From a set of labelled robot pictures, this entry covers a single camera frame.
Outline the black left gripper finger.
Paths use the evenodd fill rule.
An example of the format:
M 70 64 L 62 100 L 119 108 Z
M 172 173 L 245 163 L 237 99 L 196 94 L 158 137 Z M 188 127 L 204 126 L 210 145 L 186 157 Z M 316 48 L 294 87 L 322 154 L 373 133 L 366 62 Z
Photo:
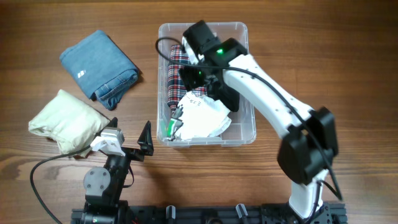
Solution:
M 141 151 L 146 156 L 152 156 L 154 153 L 154 145 L 152 141 L 152 133 L 151 133 L 151 122 L 147 121 L 139 139 L 137 140 L 138 145 L 140 145 Z
M 98 136 L 117 136 L 118 119 L 114 117 L 99 133 Z

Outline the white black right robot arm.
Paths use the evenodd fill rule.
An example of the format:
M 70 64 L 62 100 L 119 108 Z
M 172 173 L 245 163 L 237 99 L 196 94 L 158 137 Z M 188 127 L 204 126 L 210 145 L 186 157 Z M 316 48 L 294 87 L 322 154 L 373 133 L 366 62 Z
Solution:
M 314 110 L 285 91 L 236 39 L 188 37 L 182 47 L 190 61 L 182 80 L 188 90 L 205 87 L 208 97 L 230 111 L 245 97 L 261 112 L 281 140 L 277 162 L 292 181 L 289 208 L 302 223 L 310 223 L 322 206 L 322 188 L 342 198 L 335 181 L 333 159 L 338 155 L 335 118 L 322 107 Z

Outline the black garment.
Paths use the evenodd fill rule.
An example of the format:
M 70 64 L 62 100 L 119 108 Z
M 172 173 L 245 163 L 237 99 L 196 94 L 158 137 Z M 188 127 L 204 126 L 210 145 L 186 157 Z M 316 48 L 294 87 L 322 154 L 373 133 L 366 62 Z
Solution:
M 231 112 L 239 110 L 240 94 L 227 85 L 215 87 L 215 100 L 220 100 Z

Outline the red navy plaid shirt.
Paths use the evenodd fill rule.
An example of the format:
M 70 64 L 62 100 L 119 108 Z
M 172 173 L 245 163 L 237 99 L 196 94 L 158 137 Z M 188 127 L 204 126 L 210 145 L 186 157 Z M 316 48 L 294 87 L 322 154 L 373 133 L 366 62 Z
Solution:
M 183 52 L 179 45 L 173 45 L 171 47 L 169 58 L 180 63 L 190 64 L 188 55 Z M 181 68 L 183 68 L 183 66 L 171 63 L 167 67 L 167 105 L 172 112 L 177 109 L 179 101 L 187 92 L 180 78 L 179 70 Z

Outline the white printed t-shirt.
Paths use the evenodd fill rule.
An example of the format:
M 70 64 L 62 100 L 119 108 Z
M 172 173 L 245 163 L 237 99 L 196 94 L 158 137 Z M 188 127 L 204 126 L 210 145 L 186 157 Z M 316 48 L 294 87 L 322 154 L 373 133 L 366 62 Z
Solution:
M 196 96 L 188 91 L 179 101 L 167 127 L 171 141 L 190 141 L 193 138 L 212 138 L 226 131 L 230 110 L 220 101 L 206 95 Z

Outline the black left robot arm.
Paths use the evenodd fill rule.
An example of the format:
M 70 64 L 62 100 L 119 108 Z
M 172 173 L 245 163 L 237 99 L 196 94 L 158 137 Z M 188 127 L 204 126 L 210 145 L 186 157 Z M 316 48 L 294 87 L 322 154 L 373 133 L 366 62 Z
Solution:
M 105 128 L 96 133 L 90 147 L 107 156 L 105 165 L 90 169 L 83 179 L 85 205 L 82 210 L 74 210 L 72 223 L 129 223 L 131 212 L 128 202 L 121 200 L 128 174 L 133 174 L 131 162 L 142 162 L 152 156 L 154 146 L 151 123 L 146 122 L 137 143 L 139 148 L 124 147 L 124 134 L 118 128 L 118 119 L 113 118 Z

